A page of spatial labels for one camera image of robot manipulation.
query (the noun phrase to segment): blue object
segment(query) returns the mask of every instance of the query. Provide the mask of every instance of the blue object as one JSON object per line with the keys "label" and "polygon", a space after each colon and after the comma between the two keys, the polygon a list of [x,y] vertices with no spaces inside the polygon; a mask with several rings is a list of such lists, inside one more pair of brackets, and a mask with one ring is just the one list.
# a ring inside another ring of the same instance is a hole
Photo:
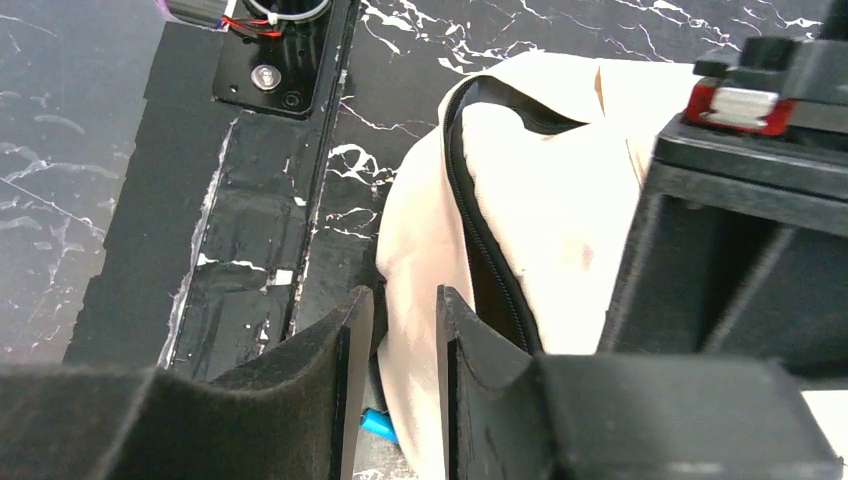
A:
{"label": "blue object", "polygon": [[379,435],[392,443],[398,443],[395,427],[392,426],[392,419],[384,413],[380,413],[370,408],[365,410],[362,415],[362,428]]}

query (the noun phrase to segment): screw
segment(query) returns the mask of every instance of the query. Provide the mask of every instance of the screw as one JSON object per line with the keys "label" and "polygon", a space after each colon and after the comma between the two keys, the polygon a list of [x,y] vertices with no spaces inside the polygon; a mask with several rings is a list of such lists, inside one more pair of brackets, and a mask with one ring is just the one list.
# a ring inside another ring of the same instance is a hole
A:
{"label": "screw", "polygon": [[280,85],[283,81],[283,76],[280,71],[271,65],[259,65],[253,69],[250,74],[250,79],[259,90],[269,92]]}

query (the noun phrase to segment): black mounting plate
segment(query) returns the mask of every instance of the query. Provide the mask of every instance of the black mounting plate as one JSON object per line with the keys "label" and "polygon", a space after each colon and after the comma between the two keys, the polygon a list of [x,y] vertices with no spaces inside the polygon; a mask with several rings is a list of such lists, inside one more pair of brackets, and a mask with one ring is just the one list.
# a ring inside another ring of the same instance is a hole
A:
{"label": "black mounting plate", "polygon": [[[236,5],[233,17],[250,16],[242,2]],[[212,84],[215,98],[258,112],[307,118],[330,24],[338,15],[345,17],[348,7],[346,0],[331,2],[318,18],[288,25],[280,39],[256,41],[227,32]],[[276,67],[282,74],[282,82],[270,92],[256,88],[250,79],[253,69],[263,64]]]}

